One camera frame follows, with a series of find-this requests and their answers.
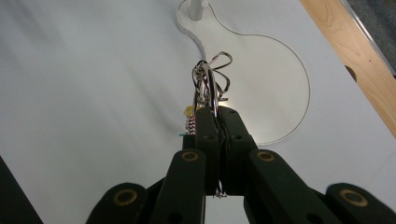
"dark floor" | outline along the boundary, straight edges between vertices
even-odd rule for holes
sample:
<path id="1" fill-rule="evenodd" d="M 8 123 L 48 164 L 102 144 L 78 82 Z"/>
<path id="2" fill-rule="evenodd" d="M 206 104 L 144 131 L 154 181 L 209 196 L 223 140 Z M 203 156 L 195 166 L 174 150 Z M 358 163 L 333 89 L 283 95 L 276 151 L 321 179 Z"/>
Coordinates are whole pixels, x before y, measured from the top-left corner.
<path id="1" fill-rule="evenodd" d="M 396 70 L 396 0 L 347 0 Z"/>

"wood plank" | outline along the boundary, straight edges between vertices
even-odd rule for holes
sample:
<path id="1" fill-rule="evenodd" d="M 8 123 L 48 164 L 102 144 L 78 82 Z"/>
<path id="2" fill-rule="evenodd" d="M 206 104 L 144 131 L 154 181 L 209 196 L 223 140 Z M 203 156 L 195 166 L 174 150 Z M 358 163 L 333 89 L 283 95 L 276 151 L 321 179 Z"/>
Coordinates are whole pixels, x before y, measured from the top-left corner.
<path id="1" fill-rule="evenodd" d="M 396 79 L 339 0 L 301 0 L 396 138 Z"/>

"brass ring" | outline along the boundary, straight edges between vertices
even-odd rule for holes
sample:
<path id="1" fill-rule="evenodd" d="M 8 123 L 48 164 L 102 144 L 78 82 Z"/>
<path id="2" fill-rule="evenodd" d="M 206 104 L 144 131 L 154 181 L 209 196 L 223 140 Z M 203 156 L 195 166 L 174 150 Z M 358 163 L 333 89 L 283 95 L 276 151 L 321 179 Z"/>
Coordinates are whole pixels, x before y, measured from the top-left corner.
<path id="1" fill-rule="evenodd" d="M 196 154 L 195 152 L 190 152 L 190 151 L 181 154 L 181 157 L 185 161 L 196 161 L 196 160 L 198 160 L 198 154 Z"/>
<path id="2" fill-rule="evenodd" d="M 275 156 L 269 152 L 266 152 L 266 151 L 259 151 L 257 153 L 257 157 L 262 161 L 274 161 L 275 160 Z"/>
<path id="3" fill-rule="evenodd" d="M 347 202 L 358 206 L 358 207 L 365 207 L 367 206 L 367 204 L 369 204 L 369 202 L 367 201 L 367 199 L 361 195 L 360 193 L 356 192 L 355 190 L 352 189 L 341 189 L 340 190 L 340 195 L 341 197 L 343 197 Z M 350 196 L 354 196 L 357 197 L 358 200 L 355 200 L 353 198 L 351 198 Z"/>
<path id="4" fill-rule="evenodd" d="M 122 189 L 113 196 L 113 203 L 118 206 L 125 206 L 133 203 L 136 198 L 137 193 L 134 189 Z"/>

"gray carpet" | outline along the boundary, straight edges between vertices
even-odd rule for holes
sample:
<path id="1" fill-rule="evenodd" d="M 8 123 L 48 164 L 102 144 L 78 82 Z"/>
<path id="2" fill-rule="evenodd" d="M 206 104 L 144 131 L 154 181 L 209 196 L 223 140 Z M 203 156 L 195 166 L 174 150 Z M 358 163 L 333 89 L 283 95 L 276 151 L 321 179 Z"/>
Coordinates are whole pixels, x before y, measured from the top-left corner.
<path id="1" fill-rule="evenodd" d="M 396 70 L 396 0 L 347 0 L 347 2 L 388 59 L 393 71 Z"/>

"white tabletop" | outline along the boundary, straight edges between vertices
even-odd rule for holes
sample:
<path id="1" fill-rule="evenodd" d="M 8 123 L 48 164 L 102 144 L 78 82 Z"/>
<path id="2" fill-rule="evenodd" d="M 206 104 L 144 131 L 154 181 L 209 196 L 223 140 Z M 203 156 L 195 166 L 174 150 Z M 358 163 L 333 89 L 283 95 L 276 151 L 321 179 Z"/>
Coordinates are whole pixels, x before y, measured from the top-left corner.
<path id="1" fill-rule="evenodd" d="M 165 176 L 202 57 L 177 29 L 179 4 L 3 1 L 0 152 L 45 223 L 83 223 L 111 187 Z M 211 5 L 235 31 L 287 43 L 306 68 L 306 117 L 265 148 L 313 189 L 348 182 L 396 210 L 396 141 L 300 2 Z M 247 222 L 240 198 L 206 203 L 207 223 Z"/>

